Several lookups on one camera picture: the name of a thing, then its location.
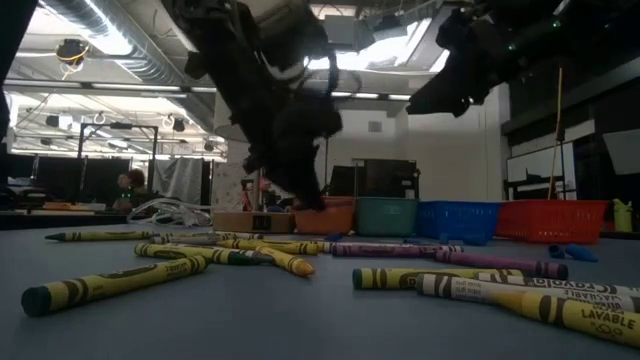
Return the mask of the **red slotted plastic basket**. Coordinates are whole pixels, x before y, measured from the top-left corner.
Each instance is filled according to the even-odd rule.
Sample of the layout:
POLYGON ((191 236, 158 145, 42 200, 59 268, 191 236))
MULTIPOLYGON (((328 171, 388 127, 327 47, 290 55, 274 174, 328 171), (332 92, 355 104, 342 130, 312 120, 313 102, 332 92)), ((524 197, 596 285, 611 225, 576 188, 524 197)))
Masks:
POLYGON ((607 201, 515 200, 498 212, 496 237, 539 244, 595 244, 607 201))

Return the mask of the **black monitor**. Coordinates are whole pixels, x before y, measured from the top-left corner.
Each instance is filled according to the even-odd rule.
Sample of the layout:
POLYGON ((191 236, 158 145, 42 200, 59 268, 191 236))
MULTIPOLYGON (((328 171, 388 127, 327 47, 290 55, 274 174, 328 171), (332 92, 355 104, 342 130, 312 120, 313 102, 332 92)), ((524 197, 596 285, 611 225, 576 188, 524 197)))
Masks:
POLYGON ((118 179, 129 170, 130 161, 126 159, 90 158, 85 171, 84 194, 91 201, 112 204, 122 192, 118 179))
POLYGON ((35 185, 56 200, 71 200, 79 189, 83 162, 77 158, 40 157, 35 185))

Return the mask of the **black cabinet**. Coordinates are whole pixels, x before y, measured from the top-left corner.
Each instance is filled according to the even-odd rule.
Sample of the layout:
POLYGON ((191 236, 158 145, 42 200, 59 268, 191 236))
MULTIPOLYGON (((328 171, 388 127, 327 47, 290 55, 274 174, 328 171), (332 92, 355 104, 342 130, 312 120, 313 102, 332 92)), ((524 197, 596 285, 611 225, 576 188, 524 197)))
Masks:
POLYGON ((324 192, 329 196, 419 198, 420 170, 414 160, 354 159, 335 165, 324 192))

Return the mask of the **teal plastic bin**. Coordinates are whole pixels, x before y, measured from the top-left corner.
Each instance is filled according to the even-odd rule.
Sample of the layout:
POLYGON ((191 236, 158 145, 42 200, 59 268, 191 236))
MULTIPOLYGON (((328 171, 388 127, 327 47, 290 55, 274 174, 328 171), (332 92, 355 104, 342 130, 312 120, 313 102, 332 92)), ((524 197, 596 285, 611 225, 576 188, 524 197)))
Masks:
POLYGON ((414 233, 418 201, 405 198, 360 197, 356 203, 356 233, 373 237, 406 237, 414 233))

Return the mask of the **yellow-green bottle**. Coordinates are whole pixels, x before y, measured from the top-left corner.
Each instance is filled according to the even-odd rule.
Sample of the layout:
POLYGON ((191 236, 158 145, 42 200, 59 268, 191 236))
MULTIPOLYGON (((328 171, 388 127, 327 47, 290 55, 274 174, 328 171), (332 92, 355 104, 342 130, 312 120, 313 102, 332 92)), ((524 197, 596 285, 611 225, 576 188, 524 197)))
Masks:
POLYGON ((617 232, 632 232, 632 203, 624 203, 620 199, 613 200, 614 226, 617 232))

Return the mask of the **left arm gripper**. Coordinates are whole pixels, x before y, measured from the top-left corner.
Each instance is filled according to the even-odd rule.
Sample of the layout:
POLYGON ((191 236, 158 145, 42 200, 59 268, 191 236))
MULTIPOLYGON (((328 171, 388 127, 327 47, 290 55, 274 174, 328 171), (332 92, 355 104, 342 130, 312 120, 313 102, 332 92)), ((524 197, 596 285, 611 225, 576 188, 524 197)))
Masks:
POLYGON ((243 161, 247 174, 261 170, 293 194, 303 207, 324 210, 315 171, 318 146, 314 139, 342 129, 332 93, 340 72, 329 71, 326 85, 309 87, 310 73, 279 79, 265 69, 232 69, 227 72, 227 106, 230 121, 240 128, 257 150, 301 148, 279 155, 251 150, 243 161))

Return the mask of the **yellow wrapper crayon green tip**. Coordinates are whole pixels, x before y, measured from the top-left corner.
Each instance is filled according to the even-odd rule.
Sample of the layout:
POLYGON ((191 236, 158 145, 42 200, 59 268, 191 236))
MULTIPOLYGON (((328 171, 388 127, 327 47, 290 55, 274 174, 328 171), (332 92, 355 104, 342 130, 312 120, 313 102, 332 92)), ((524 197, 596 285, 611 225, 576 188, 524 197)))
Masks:
POLYGON ((202 256, 208 263, 224 265, 260 265, 264 263, 261 258, 256 258, 240 251, 224 248, 184 247, 139 243, 134 247, 134 253, 142 257, 178 259, 193 256, 202 256))
POLYGON ((88 275, 26 289, 21 305, 26 315, 39 317, 60 310, 204 272, 208 262, 193 256, 109 274, 88 275))
POLYGON ((59 242, 90 242, 90 241, 118 241, 118 240, 146 240, 154 236, 146 231, 128 232, 67 232, 47 235, 47 240, 59 242))

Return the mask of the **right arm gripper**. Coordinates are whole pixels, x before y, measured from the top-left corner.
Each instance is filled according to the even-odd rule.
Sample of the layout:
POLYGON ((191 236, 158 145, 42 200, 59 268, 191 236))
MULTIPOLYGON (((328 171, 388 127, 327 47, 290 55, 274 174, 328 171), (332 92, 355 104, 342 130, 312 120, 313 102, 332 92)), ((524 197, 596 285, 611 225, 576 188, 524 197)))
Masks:
POLYGON ((408 114, 464 115, 483 105, 489 83, 515 76, 514 7, 454 8, 438 29, 438 46, 449 52, 443 69, 409 99, 408 114))

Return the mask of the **orange plastic bin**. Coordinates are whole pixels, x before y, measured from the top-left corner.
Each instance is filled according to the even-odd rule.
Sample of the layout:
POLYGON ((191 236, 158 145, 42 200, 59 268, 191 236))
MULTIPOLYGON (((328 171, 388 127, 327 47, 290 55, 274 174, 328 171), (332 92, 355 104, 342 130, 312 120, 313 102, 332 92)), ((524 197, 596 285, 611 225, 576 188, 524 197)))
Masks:
POLYGON ((325 210, 322 212, 311 209, 293 211, 297 232, 312 235, 348 234, 354 225, 356 199, 326 196, 323 200, 325 210))

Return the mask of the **black gantry frame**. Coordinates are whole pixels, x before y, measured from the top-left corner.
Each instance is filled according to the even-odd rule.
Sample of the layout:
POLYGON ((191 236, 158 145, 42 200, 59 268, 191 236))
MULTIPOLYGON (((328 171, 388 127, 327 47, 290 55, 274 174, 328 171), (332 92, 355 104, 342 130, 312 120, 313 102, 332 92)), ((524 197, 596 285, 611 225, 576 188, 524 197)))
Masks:
POLYGON ((154 170, 155 170, 155 162, 156 162, 156 157, 157 157, 157 148, 158 148, 158 135, 159 135, 159 128, 158 126, 151 126, 151 125, 135 125, 135 124, 131 124, 131 123, 123 123, 123 122, 113 122, 110 124, 106 124, 106 123, 102 123, 102 124, 97 124, 97 123, 81 123, 80 124, 80 133, 79 133, 79 141, 78 141, 78 147, 77 147, 77 159, 81 159, 83 156, 83 147, 84 147, 84 143, 86 140, 88 140, 92 135, 85 135, 84 132, 85 130, 91 127, 94 132, 97 130, 101 130, 103 127, 109 127, 111 129, 115 129, 115 130, 133 130, 133 129, 139 129, 141 130, 143 133, 145 133, 143 130, 144 129, 149 129, 153 132, 153 142, 152 142, 152 154, 151 154, 151 160, 149 161, 149 171, 150 174, 147 176, 147 191, 151 192, 152 191, 152 185, 153 185, 153 179, 154 179, 154 170))

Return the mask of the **wooden stick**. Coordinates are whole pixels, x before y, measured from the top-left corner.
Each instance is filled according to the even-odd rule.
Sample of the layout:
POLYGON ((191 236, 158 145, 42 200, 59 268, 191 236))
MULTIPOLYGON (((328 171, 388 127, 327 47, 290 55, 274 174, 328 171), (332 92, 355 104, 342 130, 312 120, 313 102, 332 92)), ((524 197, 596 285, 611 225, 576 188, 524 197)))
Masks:
POLYGON ((556 158, 557 158, 557 147, 559 144, 559 140, 558 140, 558 136, 560 133, 560 125, 561 125, 561 111, 562 111, 562 89, 563 89, 563 67, 560 65, 558 67, 558 81, 557 81, 557 97, 556 97, 556 122, 555 122, 555 131, 554 131, 554 144, 553 144, 553 155, 552 155, 552 162, 551 162, 551 173, 550 173, 550 179, 549 179, 549 186, 548 186, 548 192, 547 192, 547 200, 551 200, 552 199, 552 195, 556 190, 556 185, 555 185, 555 165, 556 165, 556 158))

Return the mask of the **blue slotted plastic basket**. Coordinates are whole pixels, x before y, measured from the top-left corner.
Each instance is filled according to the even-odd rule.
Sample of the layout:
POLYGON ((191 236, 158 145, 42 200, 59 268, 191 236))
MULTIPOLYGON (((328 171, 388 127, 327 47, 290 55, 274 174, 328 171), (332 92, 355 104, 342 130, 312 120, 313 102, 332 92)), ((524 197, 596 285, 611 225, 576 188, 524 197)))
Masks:
POLYGON ((494 237, 501 203, 424 201, 416 211, 419 237, 462 240, 484 244, 494 237))

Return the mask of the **ceiling light strip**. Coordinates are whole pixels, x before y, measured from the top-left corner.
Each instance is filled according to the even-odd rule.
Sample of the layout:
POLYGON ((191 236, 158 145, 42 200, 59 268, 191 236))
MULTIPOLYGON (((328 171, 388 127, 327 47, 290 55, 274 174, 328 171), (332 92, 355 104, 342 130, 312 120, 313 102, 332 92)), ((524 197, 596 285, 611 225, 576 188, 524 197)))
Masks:
POLYGON ((92 83, 91 85, 95 89, 108 89, 108 90, 131 90, 140 92, 182 92, 182 88, 179 86, 168 85, 145 85, 145 84, 119 84, 119 83, 92 83))
POLYGON ((349 93, 349 92, 332 92, 333 98, 342 99, 360 99, 360 100, 381 100, 381 101, 399 101, 408 102, 411 95, 404 94, 384 94, 384 93, 349 93))

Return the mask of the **grey hanging cloth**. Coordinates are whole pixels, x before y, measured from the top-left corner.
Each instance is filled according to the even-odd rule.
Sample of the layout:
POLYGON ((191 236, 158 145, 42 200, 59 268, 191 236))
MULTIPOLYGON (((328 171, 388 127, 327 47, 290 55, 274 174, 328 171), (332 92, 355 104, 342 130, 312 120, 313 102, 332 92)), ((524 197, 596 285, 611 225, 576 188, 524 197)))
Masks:
POLYGON ((199 204, 203 163, 202 159, 189 158, 156 161, 152 190, 163 197, 199 204))

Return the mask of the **person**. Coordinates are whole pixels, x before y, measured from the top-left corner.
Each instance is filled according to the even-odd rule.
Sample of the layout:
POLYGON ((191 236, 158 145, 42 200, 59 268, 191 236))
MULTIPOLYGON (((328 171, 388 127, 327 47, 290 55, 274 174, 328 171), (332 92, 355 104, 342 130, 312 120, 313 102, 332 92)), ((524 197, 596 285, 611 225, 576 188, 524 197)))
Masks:
POLYGON ((133 169, 118 179, 121 194, 113 203, 112 209, 119 212, 130 212, 140 205, 159 197, 150 192, 145 185, 145 174, 140 169, 133 169))

